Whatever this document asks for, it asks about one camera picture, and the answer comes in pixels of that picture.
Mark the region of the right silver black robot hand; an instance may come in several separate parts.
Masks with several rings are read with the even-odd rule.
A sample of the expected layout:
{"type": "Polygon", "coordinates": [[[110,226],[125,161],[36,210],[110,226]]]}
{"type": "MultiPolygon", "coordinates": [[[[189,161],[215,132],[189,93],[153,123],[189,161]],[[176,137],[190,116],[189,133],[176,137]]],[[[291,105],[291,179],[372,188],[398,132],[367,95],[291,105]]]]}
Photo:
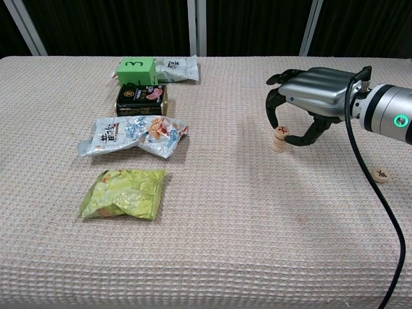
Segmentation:
{"type": "Polygon", "coordinates": [[[271,126],[279,126],[276,109],[289,103],[307,111],[314,121],[303,136],[288,135],[285,142],[298,147],[313,144],[332,124],[345,121],[346,90],[354,75],[352,72],[315,67],[306,71],[289,69],[271,76],[266,84],[279,86],[269,91],[265,101],[271,126]]]}

